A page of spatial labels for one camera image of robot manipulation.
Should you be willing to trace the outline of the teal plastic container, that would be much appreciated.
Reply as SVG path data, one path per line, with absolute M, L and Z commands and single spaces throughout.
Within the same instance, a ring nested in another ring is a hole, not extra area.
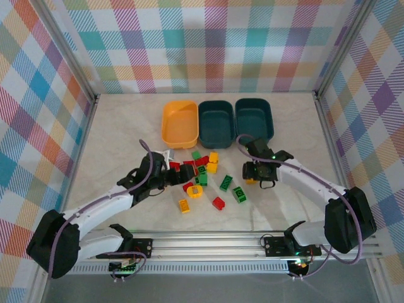
M 225 100 L 201 102 L 199 110 L 199 141 L 206 149 L 225 149 L 235 140 L 234 110 Z
M 263 138 L 268 143 L 274 136 L 270 103 L 263 98 L 241 98 L 235 103 L 237 135 L 248 134 Z

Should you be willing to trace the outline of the aluminium mounting rail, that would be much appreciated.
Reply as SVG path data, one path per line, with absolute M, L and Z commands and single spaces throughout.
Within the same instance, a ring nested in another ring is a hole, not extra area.
M 148 261 L 245 261 L 245 260 L 309 260 L 309 256 L 275 256 L 266 257 L 264 231 L 173 231 L 133 233 L 135 239 L 152 239 L 151 258 Z M 97 248 L 97 252 L 89 255 L 91 250 L 79 253 L 78 262 L 88 260 L 100 261 L 95 256 L 105 249 Z M 364 241 L 361 259 L 381 258 L 382 252 L 375 236 Z

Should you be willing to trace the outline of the yellow plastic container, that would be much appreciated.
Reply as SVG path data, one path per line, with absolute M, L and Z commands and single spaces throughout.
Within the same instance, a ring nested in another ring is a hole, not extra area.
M 168 102 L 162 112 L 162 140 L 171 149 L 194 147 L 199 137 L 198 105 L 193 100 Z

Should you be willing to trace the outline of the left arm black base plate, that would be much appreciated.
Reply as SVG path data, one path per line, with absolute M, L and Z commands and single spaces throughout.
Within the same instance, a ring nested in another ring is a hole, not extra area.
M 136 256 L 134 252 L 143 253 L 146 258 L 152 255 L 153 239 L 151 238 L 133 238 L 126 239 L 115 251 L 108 251 L 107 253 L 96 255 L 97 259 L 118 259 L 118 258 L 141 258 Z

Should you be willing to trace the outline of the aluminium side rail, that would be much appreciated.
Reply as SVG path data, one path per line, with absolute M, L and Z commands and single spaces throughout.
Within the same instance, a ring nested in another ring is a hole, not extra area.
M 323 130 L 323 134 L 325 137 L 325 141 L 328 148 L 328 153 L 330 155 L 331 163 L 333 166 L 333 170 L 335 172 L 336 178 L 341 185 L 346 187 L 350 187 L 347 178 L 345 177 L 343 171 L 342 161 L 340 160 L 340 156 L 338 153 L 338 148 L 333 141 L 331 128 L 327 122 L 325 111 L 321 105 L 320 99 L 315 91 L 312 92 L 312 97 L 314 100 L 314 105 L 316 111 L 318 113 L 319 121 L 321 124 L 321 128 Z M 371 258 L 367 258 L 367 265 L 371 272 L 371 278 L 376 290 L 376 294 L 380 303 L 393 303 L 393 298 L 391 296 L 391 292 L 388 285 L 388 279 L 386 276 L 386 272 L 383 268 L 382 264 L 382 256 L 380 254 L 374 253 Z
M 97 109 L 98 101 L 100 100 L 101 94 L 96 94 L 94 99 L 90 103 L 89 116 L 87 118 L 83 134 L 81 136 L 81 143 L 79 144 L 76 162 L 73 164 L 73 172 L 67 183 L 66 194 L 63 197 L 60 207 L 57 210 L 64 210 L 68 203 L 70 192 L 73 188 L 73 183 L 77 175 L 78 167 L 82 158 L 83 151 L 85 149 L 86 141 L 90 133 L 92 122 Z M 48 274 L 39 265 L 36 265 L 35 271 L 30 277 L 30 290 L 26 294 L 23 303 L 40 303 L 45 292 L 45 287 L 47 284 Z

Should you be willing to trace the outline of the aluminium frame post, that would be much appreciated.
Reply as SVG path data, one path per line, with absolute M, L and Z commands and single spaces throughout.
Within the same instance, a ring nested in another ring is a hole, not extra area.
M 56 44 L 61 52 L 62 57 L 66 60 L 71 72 L 76 77 L 78 83 L 84 91 L 84 94 L 92 101 L 95 102 L 97 94 L 90 86 L 83 70 L 81 69 L 78 61 L 76 60 L 73 51 L 71 50 L 67 40 L 65 39 L 62 31 L 60 30 L 57 22 L 55 21 L 51 11 L 47 7 L 44 0 L 30 0 L 31 4 L 38 13 L 40 19 L 43 21 L 46 29 L 50 33 L 50 37 Z
M 314 85 L 313 95 L 320 101 L 331 85 L 342 61 L 351 49 L 377 0 L 353 0 L 350 11 L 337 32 L 330 53 Z

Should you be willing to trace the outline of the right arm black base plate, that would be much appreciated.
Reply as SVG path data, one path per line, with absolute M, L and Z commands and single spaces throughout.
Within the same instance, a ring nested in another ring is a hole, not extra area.
M 264 237 L 266 257 L 320 256 L 322 251 L 315 245 L 300 246 L 286 237 Z

